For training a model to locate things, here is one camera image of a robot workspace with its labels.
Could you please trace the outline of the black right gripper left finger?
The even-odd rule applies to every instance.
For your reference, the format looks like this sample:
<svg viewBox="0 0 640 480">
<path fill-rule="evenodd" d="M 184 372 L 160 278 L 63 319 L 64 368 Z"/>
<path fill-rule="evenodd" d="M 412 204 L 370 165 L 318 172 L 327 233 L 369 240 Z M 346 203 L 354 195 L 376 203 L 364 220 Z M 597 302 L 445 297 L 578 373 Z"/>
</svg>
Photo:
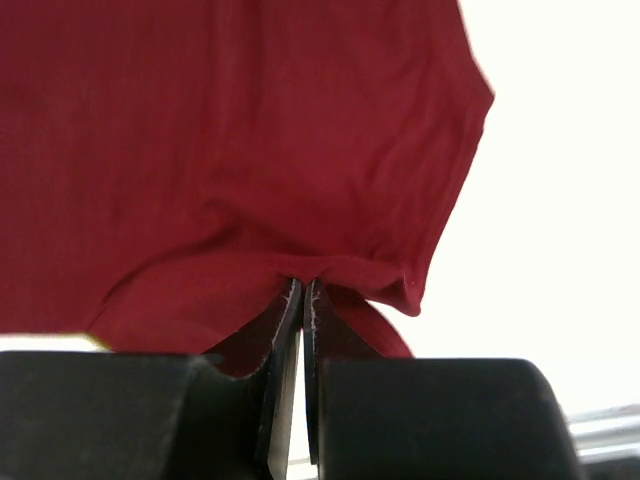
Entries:
<svg viewBox="0 0 640 480">
<path fill-rule="evenodd" d="M 5 351 L 5 479 L 283 479 L 302 287 L 202 355 Z"/>
</svg>

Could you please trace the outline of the dark red t shirt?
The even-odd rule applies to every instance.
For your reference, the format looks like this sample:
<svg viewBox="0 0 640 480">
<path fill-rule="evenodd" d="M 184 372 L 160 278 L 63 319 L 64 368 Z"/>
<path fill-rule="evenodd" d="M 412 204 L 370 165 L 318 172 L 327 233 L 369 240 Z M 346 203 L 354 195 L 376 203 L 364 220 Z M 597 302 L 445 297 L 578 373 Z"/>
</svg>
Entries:
<svg viewBox="0 0 640 480">
<path fill-rule="evenodd" d="M 493 99 L 455 1 L 5 1 L 1 329 L 202 353 L 320 280 L 409 357 Z"/>
</svg>

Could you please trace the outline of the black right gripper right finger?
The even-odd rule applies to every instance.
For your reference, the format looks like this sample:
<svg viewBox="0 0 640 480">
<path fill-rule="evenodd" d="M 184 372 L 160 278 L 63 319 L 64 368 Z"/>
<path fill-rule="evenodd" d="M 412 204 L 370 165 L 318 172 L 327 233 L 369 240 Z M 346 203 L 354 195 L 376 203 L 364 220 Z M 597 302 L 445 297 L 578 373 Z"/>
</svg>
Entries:
<svg viewBox="0 0 640 480">
<path fill-rule="evenodd" d="M 322 479 L 580 479 L 553 390 L 523 359 L 386 358 L 305 292 L 310 459 Z"/>
</svg>

